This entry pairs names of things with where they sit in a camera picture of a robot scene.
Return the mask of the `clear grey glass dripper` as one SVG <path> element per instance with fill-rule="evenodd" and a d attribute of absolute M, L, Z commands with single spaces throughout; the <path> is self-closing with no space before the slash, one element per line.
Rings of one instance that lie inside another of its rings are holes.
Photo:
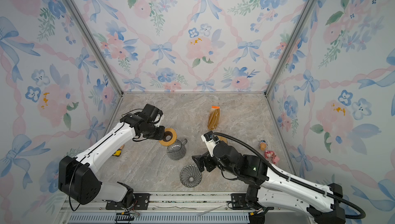
<path fill-rule="evenodd" d="M 180 171 L 180 181 L 187 188 L 197 187 L 202 180 L 202 173 L 195 165 L 186 165 Z"/>

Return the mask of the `clear grey glass pitcher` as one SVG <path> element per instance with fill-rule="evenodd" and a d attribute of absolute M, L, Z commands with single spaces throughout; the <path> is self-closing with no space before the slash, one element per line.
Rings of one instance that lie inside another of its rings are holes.
<path fill-rule="evenodd" d="M 181 141 L 177 139 L 172 145 L 168 146 L 167 156 L 173 161 L 184 158 L 186 154 L 185 145 L 187 144 L 187 142 L 187 139 L 183 139 Z"/>

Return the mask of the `brown paper coffee filter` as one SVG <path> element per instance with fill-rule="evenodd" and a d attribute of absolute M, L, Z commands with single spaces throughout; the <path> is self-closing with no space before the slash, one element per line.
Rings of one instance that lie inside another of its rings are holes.
<path fill-rule="evenodd" d="M 222 137 L 222 136 L 218 136 L 218 138 L 219 138 L 220 141 L 223 141 L 223 142 L 225 142 L 226 144 L 228 143 L 228 140 L 227 140 L 226 138 L 224 138 L 224 137 Z"/>

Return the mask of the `orange coffee filter packet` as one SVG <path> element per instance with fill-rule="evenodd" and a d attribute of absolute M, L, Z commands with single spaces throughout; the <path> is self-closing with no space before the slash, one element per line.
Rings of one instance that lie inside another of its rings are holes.
<path fill-rule="evenodd" d="M 207 128 L 209 130 L 214 130 L 218 127 L 219 121 L 220 121 L 220 107 L 219 106 L 212 106 L 209 112 L 209 118 L 208 118 L 208 125 Z"/>

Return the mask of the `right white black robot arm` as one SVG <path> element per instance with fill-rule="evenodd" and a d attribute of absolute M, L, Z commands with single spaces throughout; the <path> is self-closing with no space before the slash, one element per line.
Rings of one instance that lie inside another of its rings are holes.
<path fill-rule="evenodd" d="M 276 166 L 265 164 L 256 155 L 243 155 L 223 141 L 211 140 L 206 144 L 206 153 L 192 156 L 197 168 L 201 172 L 218 168 L 247 184 L 245 202 L 256 214 L 280 208 L 305 214 L 317 224 L 346 223 L 345 210 L 328 196 L 332 187 L 305 180 L 294 183 L 289 173 L 279 176 Z"/>

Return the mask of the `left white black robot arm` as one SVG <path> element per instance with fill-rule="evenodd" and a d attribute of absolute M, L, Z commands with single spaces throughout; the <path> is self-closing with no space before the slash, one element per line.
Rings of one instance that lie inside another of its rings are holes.
<path fill-rule="evenodd" d="M 126 142 L 162 140 L 165 127 L 161 120 L 163 112 L 146 104 L 143 109 L 133 110 L 120 119 L 119 123 L 102 139 L 75 157 L 65 156 L 59 163 L 58 189 L 69 200 L 86 205 L 93 200 L 112 201 L 124 209 L 134 203 L 134 190 L 121 182 L 100 181 L 96 174 L 104 163 Z"/>

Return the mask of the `small pink toy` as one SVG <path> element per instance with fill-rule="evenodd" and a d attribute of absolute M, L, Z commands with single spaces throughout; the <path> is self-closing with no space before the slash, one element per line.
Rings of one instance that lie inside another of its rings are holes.
<path fill-rule="evenodd" d="M 280 158 L 277 156 L 277 154 L 274 151 L 265 151 L 264 156 L 266 160 L 268 160 L 271 164 L 277 165 Z"/>

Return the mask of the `small ice cream cone toy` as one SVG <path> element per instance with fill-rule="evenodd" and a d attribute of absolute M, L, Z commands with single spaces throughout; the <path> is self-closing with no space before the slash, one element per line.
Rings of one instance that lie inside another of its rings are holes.
<path fill-rule="evenodd" d="M 265 152 L 266 149 L 267 149 L 267 143 L 266 143 L 266 141 L 264 141 L 264 140 L 260 141 L 260 143 L 259 143 L 259 148 L 260 148 L 261 151 Z"/>

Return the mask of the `small orange yellow toy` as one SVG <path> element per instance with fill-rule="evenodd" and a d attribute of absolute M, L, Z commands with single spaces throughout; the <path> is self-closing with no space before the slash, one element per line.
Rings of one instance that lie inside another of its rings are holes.
<path fill-rule="evenodd" d="M 119 157 L 122 153 L 122 150 L 124 149 L 124 145 L 122 145 L 114 154 L 113 156 Z"/>

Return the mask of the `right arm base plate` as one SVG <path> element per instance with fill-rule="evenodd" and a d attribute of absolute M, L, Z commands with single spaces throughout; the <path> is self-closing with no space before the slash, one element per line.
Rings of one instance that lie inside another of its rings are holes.
<path fill-rule="evenodd" d="M 232 193 L 228 207 L 232 210 L 255 210 L 256 197 L 248 193 Z"/>

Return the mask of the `aluminium frame rail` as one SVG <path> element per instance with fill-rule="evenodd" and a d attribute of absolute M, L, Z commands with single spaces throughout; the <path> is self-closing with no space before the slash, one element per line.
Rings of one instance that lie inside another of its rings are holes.
<path fill-rule="evenodd" d="M 66 202 L 57 224 L 312 224 L 314 220 L 287 209 L 232 210 L 230 192 L 149 193 L 147 210 L 106 210 L 108 201 L 94 200 L 72 211 Z"/>

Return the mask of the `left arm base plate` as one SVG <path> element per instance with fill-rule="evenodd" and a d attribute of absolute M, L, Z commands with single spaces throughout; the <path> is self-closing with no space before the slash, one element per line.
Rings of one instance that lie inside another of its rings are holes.
<path fill-rule="evenodd" d="M 134 193 L 120 202 L 108 201 L 106 210 L 147 210 L 150 196 L 149 193 Z"/>

